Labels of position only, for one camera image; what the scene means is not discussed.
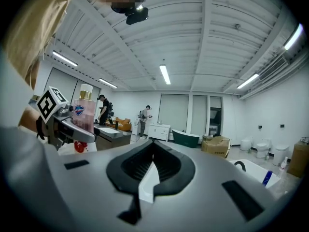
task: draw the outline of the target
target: orange sofa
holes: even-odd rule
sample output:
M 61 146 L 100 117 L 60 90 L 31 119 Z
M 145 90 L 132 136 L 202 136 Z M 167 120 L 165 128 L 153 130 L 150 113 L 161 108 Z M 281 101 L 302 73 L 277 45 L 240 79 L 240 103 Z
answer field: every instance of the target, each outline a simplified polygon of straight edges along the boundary
M 116 117 L 112 121 L 113 122 L 112 125 L 110 124 L 109 120 L 107 119 L 105 125 L 115 128 L 117 121 L 118 121 L 118 129 L 119 130 L 121 130 L 121 131 L 130 131 L 131 130 L 131 127 L 132 127 L 131 122 L 130 122 L 131 120 L 128 119 L 128 118 L 120 119 L 120 118 Z

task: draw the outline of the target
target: white cabinet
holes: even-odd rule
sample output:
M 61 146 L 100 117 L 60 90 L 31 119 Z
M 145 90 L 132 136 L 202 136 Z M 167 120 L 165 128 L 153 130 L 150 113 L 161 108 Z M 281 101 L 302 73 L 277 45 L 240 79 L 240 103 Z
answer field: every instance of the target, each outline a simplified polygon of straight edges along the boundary
M 159 124 L 150 124 L 148 130 L 148 138 L 156 138 L 160 140 L 165 140 L 166 142 L 169 139 L 169 125 L 159 125 Z

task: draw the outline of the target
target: ceiling light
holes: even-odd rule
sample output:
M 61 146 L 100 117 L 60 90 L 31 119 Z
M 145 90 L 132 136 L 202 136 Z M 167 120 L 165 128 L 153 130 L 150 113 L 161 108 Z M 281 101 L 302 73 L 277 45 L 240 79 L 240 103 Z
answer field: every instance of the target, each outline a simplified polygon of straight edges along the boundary
M 166 65 L 160 65 L 160 70 L 162 72 L 166 84 L 170 85 L 169 74 L 168 71 L 166 70 Z
M 240 89 L 244 86 L 246 86 L 248 83 L 252 82 L 255 78 L 257 78 L 259 74 L 254 74 L 252 77 L 250 77 L 247 81 L 245 81 L 243 84 L 239 85 L 237 88 Z
M 53 54 L 56 55 L 57 57 L 63 59 L 64 61 L 68 62 L 69 64 L 73 65 L 73 66 L 77 66 L 77 63 L 74 63 L 73 61 L 67 59 L 66 57 L 62 56 L 61 54 L 59 54 L 58 52 L 53 51 Z
M 289 40 L 289 42 L 284 46 L 285 50 L 289 50 L 291 46 L 296 42 L 298 37 L 300 36 L 301 32 L 303 31 L 303 25 L 299 24 L 296 32 L 292 36 L 292 38 Z
M 106 82 L 106 81 L 103 80 L 102 78 L 100 78 L 99 80 L 100 80 L 101 82 L 106 83 L 107 85 L 109 85 L 109 86 L 111 86 L 111 87 L 113 87 L 113 88 L 118 88 L 117 86 L 115 86 L 115 85 L 113 85 L 113 84 L 111 84 L 111 83 L 109 83 L 109 82 Z
M 142 10 L 144 6 L 141 4 L 139 7 L 137 7 L 137 10 Z

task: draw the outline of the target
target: pink bottle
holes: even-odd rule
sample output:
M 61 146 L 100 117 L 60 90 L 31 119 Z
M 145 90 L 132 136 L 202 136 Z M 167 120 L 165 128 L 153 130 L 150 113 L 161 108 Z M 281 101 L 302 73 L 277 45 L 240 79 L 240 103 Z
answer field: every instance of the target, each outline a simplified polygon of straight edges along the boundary
M 96 110 L 96 103 L 91 100 L 92 89 L 93 87 L 90 85 L 81 85 L 80 98 L 74 100 L 73 102 L 73 123 L 86 131 L 94 133 L 93 121 Z M 77 153 L 94 151 L 93 147 L 90 147 L 90 144 L 83 142 L 74 141 L 74 147 L 75 152 Z

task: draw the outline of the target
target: red object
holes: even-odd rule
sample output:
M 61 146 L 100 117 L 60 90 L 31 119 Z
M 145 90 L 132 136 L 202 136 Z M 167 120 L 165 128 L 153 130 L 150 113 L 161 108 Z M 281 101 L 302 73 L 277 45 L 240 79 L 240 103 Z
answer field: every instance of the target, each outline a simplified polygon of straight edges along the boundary
M 85 148 L 87 147 L 87 143 L 75 141 L 74 148 L 78 153 L 83 153 Z

